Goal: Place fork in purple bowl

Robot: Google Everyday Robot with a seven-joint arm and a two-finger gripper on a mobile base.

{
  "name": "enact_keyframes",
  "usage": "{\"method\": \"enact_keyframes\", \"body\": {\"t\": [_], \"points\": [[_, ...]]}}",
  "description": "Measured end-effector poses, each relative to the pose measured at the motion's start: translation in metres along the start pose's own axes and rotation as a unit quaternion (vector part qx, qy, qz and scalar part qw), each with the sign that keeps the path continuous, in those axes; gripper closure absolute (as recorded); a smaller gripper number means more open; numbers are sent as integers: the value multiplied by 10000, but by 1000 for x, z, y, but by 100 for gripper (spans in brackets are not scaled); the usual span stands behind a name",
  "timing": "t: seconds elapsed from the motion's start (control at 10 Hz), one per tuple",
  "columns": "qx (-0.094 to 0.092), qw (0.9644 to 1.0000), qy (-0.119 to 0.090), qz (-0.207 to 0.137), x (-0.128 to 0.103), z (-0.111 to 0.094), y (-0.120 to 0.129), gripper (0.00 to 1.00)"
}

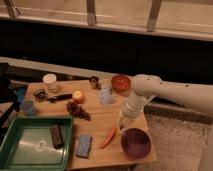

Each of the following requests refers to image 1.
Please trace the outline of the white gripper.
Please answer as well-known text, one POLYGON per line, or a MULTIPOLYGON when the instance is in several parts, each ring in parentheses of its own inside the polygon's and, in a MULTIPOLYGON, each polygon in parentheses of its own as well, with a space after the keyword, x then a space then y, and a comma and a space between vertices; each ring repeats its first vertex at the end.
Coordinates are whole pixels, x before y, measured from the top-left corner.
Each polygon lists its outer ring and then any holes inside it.
POLYGON ((119 110, 117 127, 121 132, 124 132, 135 121, 135 119, 142 113, 144 109, 143 104, 131 104, 125 101, 119 110))

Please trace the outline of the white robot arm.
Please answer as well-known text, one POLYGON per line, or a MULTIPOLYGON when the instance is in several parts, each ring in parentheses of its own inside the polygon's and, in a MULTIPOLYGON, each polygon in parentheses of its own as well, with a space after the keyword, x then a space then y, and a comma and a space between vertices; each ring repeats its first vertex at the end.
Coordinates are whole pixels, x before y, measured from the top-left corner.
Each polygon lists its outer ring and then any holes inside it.
POLYGON ((127 128, 154 98, 160 97, 213 118, 213 85, 163 81, 154 75, 132 78, 131 91, 120 108, 118 125, 127 128))

